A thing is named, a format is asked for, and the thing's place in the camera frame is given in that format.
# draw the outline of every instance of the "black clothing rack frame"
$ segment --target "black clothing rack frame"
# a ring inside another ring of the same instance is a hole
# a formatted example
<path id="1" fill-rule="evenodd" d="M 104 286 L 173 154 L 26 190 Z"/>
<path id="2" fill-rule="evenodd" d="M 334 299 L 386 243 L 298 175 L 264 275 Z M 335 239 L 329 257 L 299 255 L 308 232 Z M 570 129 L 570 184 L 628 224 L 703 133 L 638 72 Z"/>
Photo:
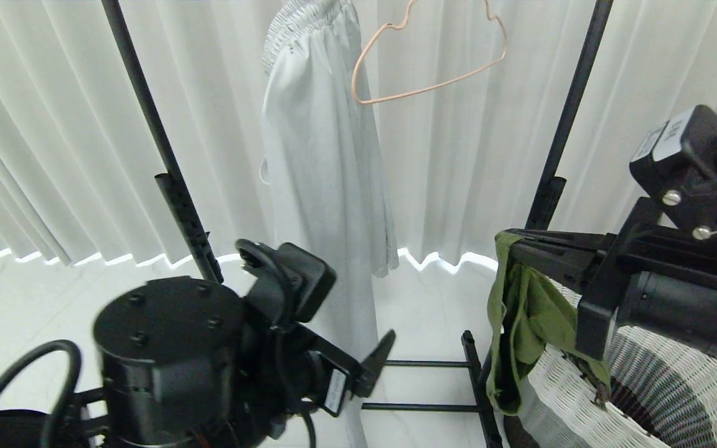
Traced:
<path id="1" fill-rule="evenodd" d="M 131 40 L 120 4 L 118 0 L 101 0 L 101 3 L 105 9 L 120 56 L 123 59 L 123 65 L 131 80 L 132 88 L 134 88 L 134 94 L 136 94 L 143 116 L 151 131 L 151 136 L 167 169 L 167 173 L 156 176 L 157 185 L 162 190 L 162 195 L 171 209 L 174 220 L 182 232 L 185 243 L 187 243 L 190 253 L 202 273 L 202 277 L 205 280 L 222 283 L 223 276 L 209 243 L 209 233 L 203 229 L 201 219 L 190 196 L 190 191 L 187 190 L 187 184 L 182 176 L 179 163 L 176 161 L 173 148 L 171 148 L 171 142 L 168 140 L 167 133 L 165 133 L 165 127 L 162 125 L 159 111 L 156 108 L 156 104 L 154 104 L 154 98 L 151 96 L 151 89 L 148 87 L 137 51 L 134 49 L 134 43 Z M 569 86 L 569 93 L 566 96 L 566 102 L 563 105 L 560 120 L 558 120 L 558 127 L 555 130 L 555 136 L 546 157 L 540 181 L 538 181 L 538 189 L 530 207 L 530 213 L 525 224 L 527 229 L 546 230 L 549 227 L 552 215 L 555 213 L 555 207 L 557 207 L 561 193 L 563 193 L 566 179 L 557 177 L 555 174 L 563 155 L 563 149 L 566 147 L 574 117 L 577 116 L 580 101 L 583 99 L 583 93 L 586 89 L 591 69 L 594 66 L 594 59 L 597 55 L 611 8 L 612 0 L 597 0 L 595 3 L 583 49 L 580 51 L 574 77 Z M 387 366 L 390 366 L 390 368 L 465 368 L 469 372 L 469 381 L 475 396 L 475 405 L 364 403 L 362 409 L 367 411 L 475 413 L 480 417 L 487 448 L 501 448 L 500 429 L 496 424 L 494 410 L 489 402 L 489 397 L 486 395 L 486 380 L 489 379 L 490 374 L 490 350 L 487 350 L 488 355 L 481 366 L 472 332 L 469 330 L 464 331 L 461 335 L 461 345 L 464 348 L 464 357 L 466 358 L 464 361 L 389 360 L 387 361 Z"/>

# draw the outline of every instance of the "floor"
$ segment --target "floor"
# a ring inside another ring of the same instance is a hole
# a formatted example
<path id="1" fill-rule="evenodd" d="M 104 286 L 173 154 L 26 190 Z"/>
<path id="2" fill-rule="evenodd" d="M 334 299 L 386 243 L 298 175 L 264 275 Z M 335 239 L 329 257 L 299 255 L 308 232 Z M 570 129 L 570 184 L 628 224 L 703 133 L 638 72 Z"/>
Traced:
<path id="1" fill-rule="evenodd" d="M 237 262 L 225 262 L 222 268 L 225 284 L 236 292 L 244 293 L 253 283 L 253 278 L 243 273 Z M 164 260 L 145 267 L 137 267 L 133 261 L 105 266 L 98 260 L 69 268 L 59 264 L 46 266 L 40 260 L 18 263 L 11 257 L 1 258 L 0 372 L 37 344 L 69 338 L 85 354 L 78 390 L 96 388 L 100 378 L 92 358 L 90 329 L 98 310 L 123 291 L 147 280 L 176 275 L 197 277 L 194 263 L 172 269 Z M 493 278 L 492 270 L 472 262 L 461 264 L 455 272 L 436 260 L 424 267 L 403 261 L 387 278 L 376 280 L 378 329 L 381 332 L 395 329 L 398 334 L 392 357 L 463 360 L 460 337 L 465 329 L 472 331 L 481 350 L 488 347 L 490 329 L 485 303 Z M 35 363 L 6 390 L 0 408 L 49 410 L 64 368 L 62 354 L 49 355 Z M 418 369 L 413 374 L 410 368 L 388 368 L 370 400 L 474 403 L 469 375 L 463 369 Z M 362 420 L 373 448 L 485 446 L 476 414 L 363 411 Z M 318 446 L 348 448 L 340 420 L 319 412 L 315 422 Z M 301 421 L 291 421 L 284 436 L 267 446 L 307 446 Z"/>

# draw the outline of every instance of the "light under curtain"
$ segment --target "light under curtain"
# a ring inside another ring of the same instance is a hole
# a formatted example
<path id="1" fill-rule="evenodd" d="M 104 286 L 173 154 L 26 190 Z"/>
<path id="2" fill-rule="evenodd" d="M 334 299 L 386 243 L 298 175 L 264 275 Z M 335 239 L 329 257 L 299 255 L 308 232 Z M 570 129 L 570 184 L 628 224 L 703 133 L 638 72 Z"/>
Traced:
<path id="1" fill-rule="evenodd" d="M 123 2 L 171 144 L 217 255 L 271 241 L 260 179 L 262 45 L 281 0 Z M 356 2 L 365 40 L 406 1 Z M 418 261 L 493 256 L 523 226 L 593 0 L 495 1 L 506 59 L 463 82 L 375 106 L 398 244 Z M 480 0 L 421 0 L 367 57 L 372 96 L 489 62 Z M 641 192 L 627 162 L 646 130 L 717 111 L 717 2 L 615 2 L 558 175 L 552 228 L 615 232 Z M 153 176 L 162 164 L 97 2 L 0 2 L 0 251 L 65 263 L 187 256 Z"/>

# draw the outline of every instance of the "green cloth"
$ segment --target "green cloth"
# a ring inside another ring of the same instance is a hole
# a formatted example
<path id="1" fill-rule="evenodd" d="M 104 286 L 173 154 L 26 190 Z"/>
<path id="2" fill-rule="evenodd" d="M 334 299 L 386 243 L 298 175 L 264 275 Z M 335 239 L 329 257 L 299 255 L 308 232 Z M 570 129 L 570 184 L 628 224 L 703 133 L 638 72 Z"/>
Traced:
<path id="1" fill-rule="evenodd" d="M 577 310 L 544 275 L 509 258 L 510 247 L 521 238 L 506 232 L 495 238 L 500 267 L 487 308 L 493 339 L 492 372 L 486 393 L 506 415 L 516 415 L 520 410 L 521 380 L 533 369 L 548 343 L 585 360 L 595 377 L 610 388 L 607 364 L 574 348 Z"/>

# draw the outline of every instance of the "wire hanger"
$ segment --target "wire hanger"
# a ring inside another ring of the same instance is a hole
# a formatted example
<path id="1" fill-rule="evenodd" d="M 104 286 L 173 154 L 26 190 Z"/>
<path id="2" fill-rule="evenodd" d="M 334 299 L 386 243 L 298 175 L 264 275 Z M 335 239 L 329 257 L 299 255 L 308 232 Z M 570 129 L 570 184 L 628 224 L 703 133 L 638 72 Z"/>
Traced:
<path id="1" fill-rule="evenodd" d="M 362 51 L 361 56 L 358 57 L 358 60 L 356 61 L 356 65 L 353 68 L 353 99 L 356 100 L 361 105 L 374 105 L 376 103 L 382 103 L 384 101 L 390 101 L 390 100 L 398 100 L 400 98 L 405 98 L 407 96 L 413 96 L 418 95 L 420 93 L 426 93 L 426 91 L 435 90 L 437 88 L 444 87 L 446 85 L 452 84 L 454 82 L 459 82 L 460 80 L 467 79 L 470 76 L 476 75 L 480 73 L 481 71 L 486 70 L 486 68 L 489 68 L 492 65 L 495 65 L 495 63 L 500 62 L 501 60 L 505 59 L 505 53 L 507 51 L 507 31 L 505 29 L 505 25 L 503 25 L 503 21 L 500 19 L 500 16 L 497 14 L 492 14 L 492 8 L 489 6 L 489 0 L 483 0 L 484 3 L 486 3 L 486 18 L 489 20 L 489 22 L 496 21 L 500 24 L 500 29 L 503 32 L 503 38 L 504 38 L 504 44 L 503 44 L 503 53 L 500 55 L 500 57 L 496 60 L 493 60 L 491 63 L 487 63 L 487 65 L 484 65 L 481 68 L 476 69 L 473 72 L 469 72 L 463 76 L 460 76 L 458 78 L 447 80 L 446 82 L 442 82 L 437 85 L 432 85 L 430 87 L 426 88 L 420 88 L 419 90 L 413 90 L 413 91 L 407 91 L 407 93 L 399 93 L 396 95 L 391 96 L 384 96 L 382 98 L 376 98 L 376 99 L 370 99 L 370 100 L 362 100 L 359 98 L 359 93 L 356 90 L 356 81 L 359 78 L 359 69 L 361 68 L 361 64 L 364 63 L 364 58 L 367 57 L 367 54 L 369 53 L 370 49 L 373 45 L 375 45 L 375 41 L 378 40 L 379 37 L 381 37 L 381 34 L 383 34 L 384 31 L 386 31 L 389 28 L 396 29 L 397 31 L 406 28 L 408 25 L 408 22 L 411 18 L 411 8 L 413 7 L 413 4 L 418 2 L 418 0 L 409 0 L 408 7 L 406 8 L 406 17 L 403 18 L 403 22 L 400 25 L 393 25 L 392 23 L 387 23 L 386 25 L 382 26 L 378 31 L 375 32 L 375 35 L 370 39 L 370 42 L 367 44 L 367 47 L 364 48 L 364 51 Z"/>

